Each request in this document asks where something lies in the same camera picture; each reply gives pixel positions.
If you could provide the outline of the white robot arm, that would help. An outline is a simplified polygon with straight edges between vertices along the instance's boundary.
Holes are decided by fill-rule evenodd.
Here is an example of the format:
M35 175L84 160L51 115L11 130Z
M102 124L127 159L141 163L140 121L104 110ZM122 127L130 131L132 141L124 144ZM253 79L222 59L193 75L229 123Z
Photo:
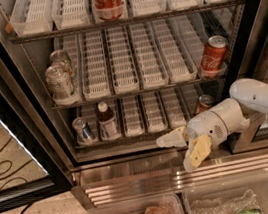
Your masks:
M229 98L156 139L162 148L187 147L183 160L187 172L200 167L229 135L246 131L255 113L268 116L268 84L251 78L237 79L229 90Z

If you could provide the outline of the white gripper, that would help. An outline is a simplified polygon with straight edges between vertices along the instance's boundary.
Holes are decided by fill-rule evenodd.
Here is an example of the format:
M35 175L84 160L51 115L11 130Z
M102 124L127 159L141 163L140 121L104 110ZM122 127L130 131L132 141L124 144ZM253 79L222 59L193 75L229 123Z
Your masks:
M193 172L211 153L211 145L217 147L230 134L242 132L249 127L250 120L245 118L235 99L226 99L207 111L193 117L186 127L189 147L183 161L184 169ZM177 127L156 139L156 145L162 148L185 147L185 127Z

